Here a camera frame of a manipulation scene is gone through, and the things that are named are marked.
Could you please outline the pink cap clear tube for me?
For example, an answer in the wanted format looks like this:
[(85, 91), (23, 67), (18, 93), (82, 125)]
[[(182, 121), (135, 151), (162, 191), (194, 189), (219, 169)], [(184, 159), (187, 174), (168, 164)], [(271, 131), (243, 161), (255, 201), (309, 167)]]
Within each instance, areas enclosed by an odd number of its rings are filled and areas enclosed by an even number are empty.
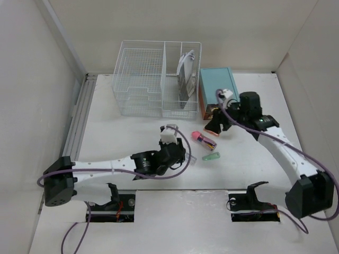
[(217, 144), (213, 140), (207, 138), (199, 131), (193, 131), (191, 133), (191, 137), (195, 142), (199, 143), (209, 151), (214, 151), (217, 146)]

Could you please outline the teal orange drawer box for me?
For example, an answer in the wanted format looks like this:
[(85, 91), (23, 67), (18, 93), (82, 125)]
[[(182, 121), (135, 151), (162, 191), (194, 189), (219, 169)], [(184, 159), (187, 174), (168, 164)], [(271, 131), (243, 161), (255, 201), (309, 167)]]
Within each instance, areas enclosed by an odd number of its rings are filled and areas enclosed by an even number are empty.
[(230, 67), (201, 68), (199, 73), (199, 105), (203, 120), (212, 119), (212, 111), (218, 107), (217, 89), (233, 93), (231, 102), (239, 101), (239, 93)]

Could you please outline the grey setup guide booklet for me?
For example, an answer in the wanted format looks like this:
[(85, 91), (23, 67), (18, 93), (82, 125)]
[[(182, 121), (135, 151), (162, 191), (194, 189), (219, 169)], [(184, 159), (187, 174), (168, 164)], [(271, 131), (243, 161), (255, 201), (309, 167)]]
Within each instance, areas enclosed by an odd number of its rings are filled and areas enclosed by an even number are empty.
[(179, 86), (179, 107), (184, 109), (189, 98), (195, 90), (193, 81), (193, 64), (194, 61), (187, 59), (181, 66), (179, 73), (176, 72), (177, 83)]

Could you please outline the orange translucent capsule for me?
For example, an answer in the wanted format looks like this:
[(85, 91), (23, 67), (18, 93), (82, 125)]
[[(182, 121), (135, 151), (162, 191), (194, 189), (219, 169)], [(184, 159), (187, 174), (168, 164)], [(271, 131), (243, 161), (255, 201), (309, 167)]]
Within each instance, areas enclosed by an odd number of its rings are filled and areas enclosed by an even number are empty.
[(211, 134), (211, 135), (213, 135), (213, 136), (216, 136), (216, 137), (219, 137), (219, 135), (220, 135), (220, 134), (215, 133), (215, 132), (213, 132), (213, 131), (211, 131), (211, 130), (208, 130), (208, 129), (206, 129), (206, 128), (204, 128), (203, 130), (204, 130), (206, 133), (209, 133), (209, 134)]

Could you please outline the blue cap spray bottle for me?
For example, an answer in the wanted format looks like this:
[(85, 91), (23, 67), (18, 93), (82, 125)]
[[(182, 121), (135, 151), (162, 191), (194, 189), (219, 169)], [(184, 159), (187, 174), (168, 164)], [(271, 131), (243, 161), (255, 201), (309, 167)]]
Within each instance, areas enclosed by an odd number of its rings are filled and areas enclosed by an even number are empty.
[(195, 156), (193, 156), (193, 155), (190, 155), (188, 152), (186, 152), (185, 153), (185, 160), (189, 161), (190, 162), (189, 164), (191, 166), (194, 166), (196, 161), (197, 161), (197, 158)]

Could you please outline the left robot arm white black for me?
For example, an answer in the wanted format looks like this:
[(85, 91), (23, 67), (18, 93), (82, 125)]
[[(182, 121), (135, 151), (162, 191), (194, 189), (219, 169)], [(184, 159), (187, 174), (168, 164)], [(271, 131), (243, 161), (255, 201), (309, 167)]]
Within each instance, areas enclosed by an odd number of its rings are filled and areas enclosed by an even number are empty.
[(71, 200), (92, 202), (112, 210), (118, 205), (118, 188), (114, 178), (127, 174), (132, 180), (166, 179), (168, 169), (185, 162), (186, 149), (182, 139), (159, 143), (160, 150), (135, 153), (109, 161), (72, 161), (69, 156), (58, 158), (38, 179), (44, 189), (44, 203), (60, 206)]

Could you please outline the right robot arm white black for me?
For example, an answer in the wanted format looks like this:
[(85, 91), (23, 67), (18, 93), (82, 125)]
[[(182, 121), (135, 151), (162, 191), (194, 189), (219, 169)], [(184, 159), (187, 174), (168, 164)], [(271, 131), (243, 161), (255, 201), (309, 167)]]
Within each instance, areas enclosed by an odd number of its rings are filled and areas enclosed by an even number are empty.
[(247, 210), (265, 210), (272, 203), (286, 208), (294, 217), (314, 217), (329, 209), (338, 193), (338, 182), (318, 160), (294, 147), (277, 120), (262, 113), (256, 92), (243, 92), (239, 102), (231, 102), (232, 92), (218, 89), (218, 109), (213, 111), (206, 131), (219, 135), (236, 125), (266, 148), (287, 175), (291, 188), (270, 187), (267, 182), (251, 184), (245, 195)]

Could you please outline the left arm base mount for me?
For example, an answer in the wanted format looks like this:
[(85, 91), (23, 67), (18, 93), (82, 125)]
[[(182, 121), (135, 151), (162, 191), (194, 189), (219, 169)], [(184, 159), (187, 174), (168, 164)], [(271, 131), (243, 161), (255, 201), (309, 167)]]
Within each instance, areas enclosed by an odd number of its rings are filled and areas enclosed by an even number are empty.
[(118, 190), (109, 183), (109, 201), (104, 204), (90, 202), (91, 215), (86, 211), (86, 222), (95, 223), (130, 223), (135, 218), (136, 192), (134, 190)]

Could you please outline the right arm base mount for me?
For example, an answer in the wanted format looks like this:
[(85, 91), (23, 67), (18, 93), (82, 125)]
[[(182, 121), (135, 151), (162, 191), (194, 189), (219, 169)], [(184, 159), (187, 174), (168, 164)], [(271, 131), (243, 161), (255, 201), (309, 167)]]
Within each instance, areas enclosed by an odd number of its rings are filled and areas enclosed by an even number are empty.
[(280, 222), (278, 208), (275, 204), (261, 202), (255, 193), (256, 187), (268, 184), (261, 181), (251, 184), (246, 190), (228, 192), (229, 205), (232, 222)]

